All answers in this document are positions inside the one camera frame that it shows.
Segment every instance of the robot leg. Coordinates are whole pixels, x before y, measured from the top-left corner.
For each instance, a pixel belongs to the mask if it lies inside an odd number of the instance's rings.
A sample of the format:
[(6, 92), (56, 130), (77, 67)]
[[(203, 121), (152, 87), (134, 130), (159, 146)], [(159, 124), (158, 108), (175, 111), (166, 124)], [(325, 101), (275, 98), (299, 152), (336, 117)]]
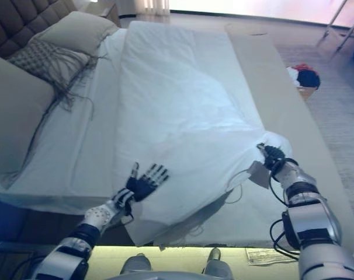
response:
[(220, 257), (220, 250), (218, 248), (212, 249), (203, 273), (217, 277), (218, 280), (233, 280), (229, 265), (224, 261), (220, 261)]
[(138, 254), (128, 258), (120, 274), (129, 274), (134, 272), (151, 271), (151, 263), (144, 254)]

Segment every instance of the gray carpet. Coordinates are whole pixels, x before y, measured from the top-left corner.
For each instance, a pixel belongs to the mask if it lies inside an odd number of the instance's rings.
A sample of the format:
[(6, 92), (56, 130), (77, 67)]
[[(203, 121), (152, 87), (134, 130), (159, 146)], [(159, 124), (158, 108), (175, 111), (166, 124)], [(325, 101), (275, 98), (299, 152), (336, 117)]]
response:
[(315, 68), (321, 87), (307, 100), (334, 158), (354, 212), (354, 90), (334, 66), (311, 46), (276, 46), (285, 65)]

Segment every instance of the pillow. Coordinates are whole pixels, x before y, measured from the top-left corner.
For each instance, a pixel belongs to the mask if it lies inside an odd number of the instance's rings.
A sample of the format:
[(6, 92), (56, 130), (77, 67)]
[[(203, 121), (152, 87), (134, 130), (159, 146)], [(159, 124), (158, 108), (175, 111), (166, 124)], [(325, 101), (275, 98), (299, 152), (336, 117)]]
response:
[(58, 100), (65, 99), (69, 108), (72, 106), (72, 98), (68, 97), (68, 89), (89, 60), (90, 56), (86, 54), (38, 39), (8, 58), (8, 61), (17, 67), (50, 83)]
[(71, 12), (31, 40), (40, 39), (73, 51), (95, 55), (100, 42), (119, 28), (111, 21), (82, 12)]
[(54, 89), (0, 58), (0, 174), (21, 170)]

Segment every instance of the nightstand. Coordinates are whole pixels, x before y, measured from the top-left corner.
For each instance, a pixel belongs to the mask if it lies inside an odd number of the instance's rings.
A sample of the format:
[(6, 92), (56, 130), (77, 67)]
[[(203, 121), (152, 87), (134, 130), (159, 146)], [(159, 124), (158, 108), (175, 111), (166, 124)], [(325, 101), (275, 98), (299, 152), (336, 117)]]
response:
[(115, 0), (98, 0), (97, 2), (90, 2), (89, 5), (83, 9), (83, 12), (109, 19), (118, 27), (121, 27)]

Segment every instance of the tufted headboard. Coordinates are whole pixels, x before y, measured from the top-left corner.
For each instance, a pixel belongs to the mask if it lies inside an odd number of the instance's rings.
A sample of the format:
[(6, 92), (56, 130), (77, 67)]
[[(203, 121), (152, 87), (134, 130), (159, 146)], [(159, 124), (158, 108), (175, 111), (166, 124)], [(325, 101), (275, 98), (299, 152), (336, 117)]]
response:
[(0, 0), (0, 57), (10, 56), (75, 10), (72, 0)]

